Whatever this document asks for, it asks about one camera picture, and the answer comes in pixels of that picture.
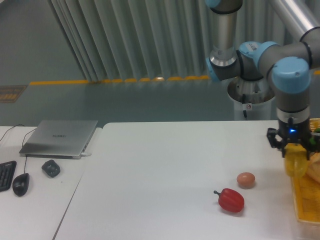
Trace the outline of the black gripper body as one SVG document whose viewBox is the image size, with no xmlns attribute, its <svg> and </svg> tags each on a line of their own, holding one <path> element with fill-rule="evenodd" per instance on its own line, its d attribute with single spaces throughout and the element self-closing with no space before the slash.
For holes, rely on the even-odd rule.
<svg viewBox="0 0 320 240">
<path fill-rule="evenodd" d="M 292 120 L 284 122 L 278 120 L 278 135 L 288 143 L 304 144 L 311 138 L 310 119 L 294 123 Z"/>
</svg>

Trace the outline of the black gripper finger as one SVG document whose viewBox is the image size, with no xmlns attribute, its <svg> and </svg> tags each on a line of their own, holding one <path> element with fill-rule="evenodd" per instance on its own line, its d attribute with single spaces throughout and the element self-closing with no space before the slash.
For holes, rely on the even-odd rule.
<svg viewBox="0 0 320 240">
<path fill-rule="evenodd" d="M 318 153 L 320 151 L 319 145 L 312 145 L 310 143 L 311 133 L 309 132 L 301 137 L 301 146 L 306 150 L 306 158 L 310 159 L 312 153 Z"/>
<path fill-rule="evenodd" d="M 286 146 L 289 141 L 289 130 L 288 128 L 271 128 L 267 129 L 266 137 L 269 141 L 270 146 L 273 149 L 278 149 L 281 152 L 282 157 L 285 157 L 286 154 Z"/>
</svg>

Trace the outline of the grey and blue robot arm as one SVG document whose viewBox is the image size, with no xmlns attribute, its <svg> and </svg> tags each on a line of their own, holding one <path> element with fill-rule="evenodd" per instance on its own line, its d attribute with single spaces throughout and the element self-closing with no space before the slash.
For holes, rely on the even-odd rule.
<svg viewBox="0 0 320 240">
<path fill-rule="evenodd" d="M 301 0 L 272 0 L 271 7 L 295 43 L 281 46 L 266 41 L 251 49 L 245 42 L 236 49 L 237 12 L 242 4 L 240 0 L 206 1 L 218 22 L 217 38 L 206 59 L 210 78 L 265 79 L 275 95 L 279 125 L 278 129 L 267 130 L 270 146 L 287 156 L 288 144 L 298 144 L 309 157 L 320 150 L 320 135 L 309 127 L 310 70 L 320 66 L 320 23 Z"/>
</svg>

